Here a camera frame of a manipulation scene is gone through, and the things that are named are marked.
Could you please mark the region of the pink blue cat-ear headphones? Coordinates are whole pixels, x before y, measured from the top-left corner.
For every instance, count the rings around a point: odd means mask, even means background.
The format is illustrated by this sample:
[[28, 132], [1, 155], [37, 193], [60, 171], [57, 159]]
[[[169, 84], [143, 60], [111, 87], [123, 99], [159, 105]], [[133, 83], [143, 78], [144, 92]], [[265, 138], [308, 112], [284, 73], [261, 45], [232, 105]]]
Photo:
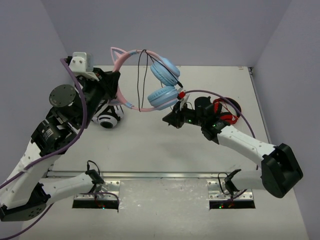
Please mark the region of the pink blue cat-ear headphones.
[[179, 78], [180, 69], [167, 58], [147, 49], [125, 51], [110, 48], [113, 71], [119, 72], [131, 57], [138, 57], [136, 66], [136, 104], [131, 103], [118, 87], [113, 104], [136, 110], [141, 113], [161, 111], [178, 102], [178, 94], [183, 90]]

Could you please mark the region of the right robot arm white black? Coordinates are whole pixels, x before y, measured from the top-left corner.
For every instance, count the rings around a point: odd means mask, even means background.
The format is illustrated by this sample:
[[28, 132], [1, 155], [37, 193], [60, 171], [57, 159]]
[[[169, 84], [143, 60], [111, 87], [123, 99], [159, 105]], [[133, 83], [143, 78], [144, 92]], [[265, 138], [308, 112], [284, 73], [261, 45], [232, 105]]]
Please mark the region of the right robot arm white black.
[[177, 129], [184, 124], [199, 126], [207, 140], [234, 150], [258, 166], [257, 170], [236, 169], [225, 175], [224, 187], [231, 196], [256, 189], [283, 198], [304, 176], [287, 144], [266, 143], [236, 129], [209, 97], [198, 97], [194, 109], [178, 101], [162, 120]]

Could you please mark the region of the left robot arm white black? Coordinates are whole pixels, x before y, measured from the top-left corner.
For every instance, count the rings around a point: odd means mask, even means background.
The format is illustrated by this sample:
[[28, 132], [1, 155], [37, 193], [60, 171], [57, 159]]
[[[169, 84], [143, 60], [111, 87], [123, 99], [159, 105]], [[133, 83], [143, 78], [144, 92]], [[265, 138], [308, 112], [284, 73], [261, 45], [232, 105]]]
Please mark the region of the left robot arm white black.
[[49, 95], [51, 109], [31, 135], [25, 153], [0, 186], [0, 219], [25, 222], [54, 203], [74, 195], [102, 195], [107, 185], [95, 169], [64, 180], [42, 182], [50, 166], [74, 145], [89, 126], [101, 101], [115, 96], [119, 73], [95, 68], [99, 80], [74, 76]]

